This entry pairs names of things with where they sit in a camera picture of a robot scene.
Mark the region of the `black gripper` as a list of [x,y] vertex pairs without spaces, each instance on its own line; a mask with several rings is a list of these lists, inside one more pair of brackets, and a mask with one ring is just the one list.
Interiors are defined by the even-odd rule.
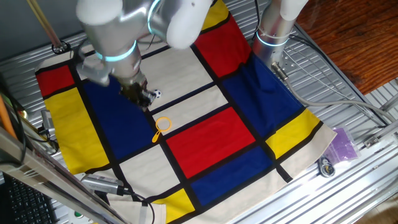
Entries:
[[147,78],[141,70],[132,77],[118,78],[118,82],[121,84],[122,94],[142,111],[147,111],[148,105],[156,99],[156,93],[147,89]]

